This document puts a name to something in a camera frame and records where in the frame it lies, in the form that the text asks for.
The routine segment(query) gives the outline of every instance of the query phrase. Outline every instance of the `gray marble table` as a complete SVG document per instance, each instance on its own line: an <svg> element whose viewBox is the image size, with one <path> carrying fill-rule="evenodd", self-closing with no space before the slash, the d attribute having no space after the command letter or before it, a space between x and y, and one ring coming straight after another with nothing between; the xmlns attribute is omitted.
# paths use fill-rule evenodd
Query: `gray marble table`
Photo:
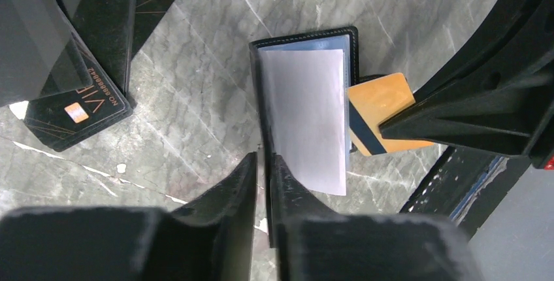
<svg viewBox="0 0 554 281"><path fill-rule="evenodd" d="M355 25L361 74L402 72L416 90L460 49L495 1L176 0L133 60L132 117L53 154L0 108L0 213L22 205L175 208L259 146L250 41ZM347 196L316 195L340 212L397 212L443 150L352 154ZM252 280L274 280L262 179Z"/></svg>

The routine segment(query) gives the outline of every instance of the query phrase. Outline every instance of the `white paper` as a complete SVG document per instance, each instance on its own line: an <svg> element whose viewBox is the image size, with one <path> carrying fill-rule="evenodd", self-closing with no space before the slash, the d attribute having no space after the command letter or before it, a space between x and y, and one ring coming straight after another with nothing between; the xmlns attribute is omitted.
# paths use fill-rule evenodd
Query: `white paper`
<svg viewBox="0 0 554 281"><path fill-rule="evenodd" d="M343 50L260 56L276 153L309 190L346 195Z"/></svg>

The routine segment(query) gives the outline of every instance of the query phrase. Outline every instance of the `card chip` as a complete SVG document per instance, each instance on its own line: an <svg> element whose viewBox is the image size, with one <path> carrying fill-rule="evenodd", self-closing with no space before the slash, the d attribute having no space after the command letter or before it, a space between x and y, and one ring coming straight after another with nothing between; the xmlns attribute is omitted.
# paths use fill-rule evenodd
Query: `card chip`
<svg viewBox="0 0 554 281"><path fill-rule="evenodd" d="M81 105L79 105L79 103L73 103L65 107L64 109L75 123L83 122L84 120L89 118L88 114L81 107Z"/></svg>

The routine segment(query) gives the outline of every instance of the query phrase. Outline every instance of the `gray floor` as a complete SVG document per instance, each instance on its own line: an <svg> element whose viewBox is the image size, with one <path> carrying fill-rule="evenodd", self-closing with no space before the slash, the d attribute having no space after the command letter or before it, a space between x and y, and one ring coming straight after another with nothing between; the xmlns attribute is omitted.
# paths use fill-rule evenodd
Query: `gray floor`
<svg viewBox="0 0 554 281"><path fill-rule="evenodd" d="M249 41L353 24L361 74L402 72L416 90L460 49L495 1L176 0L133 60L137 107L129 119L56 157L0 108L0 212L22 205L177 207L260 143ZM348 195L318 197L341 212L396 212L443 149L353 154ZM275 278L264 214L259 208L253 280Z"/></svg>

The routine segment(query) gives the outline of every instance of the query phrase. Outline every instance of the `wallet stitching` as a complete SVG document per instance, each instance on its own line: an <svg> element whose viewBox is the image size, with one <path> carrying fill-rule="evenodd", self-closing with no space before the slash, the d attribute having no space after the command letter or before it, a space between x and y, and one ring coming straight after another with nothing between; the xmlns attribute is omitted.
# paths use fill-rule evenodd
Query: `wallet stitching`
<svg viewBox="0 0 554 281"><path fill-rule="evenodd" d="M273 44L273 43L284 42L284 41L299 41L299 40L303 40L303 39L309 39L309 38L312 38L312 37L334 35L334 34L343 33L343 32L352 34L352 46L354 47L354 49L357 50L356 34L351 29L348 29L348 28L337 29L336 31L328 31L328 32L324 32L324 33L323 32L322 33L313 33L313 34L309 34L309 35L305 35L305 36L301 36L301 37L279 39L277 41L262 42L261 44L257 44L256 47L259 48L260 46L264 46L266 44ZM355 78L354 82L357 84L358 83L358 77L357 77L357 74L356 74L356 71L357 71L356 58L353 58L353 65L354 65L353 73L354 73L354 78Z"/></svg>

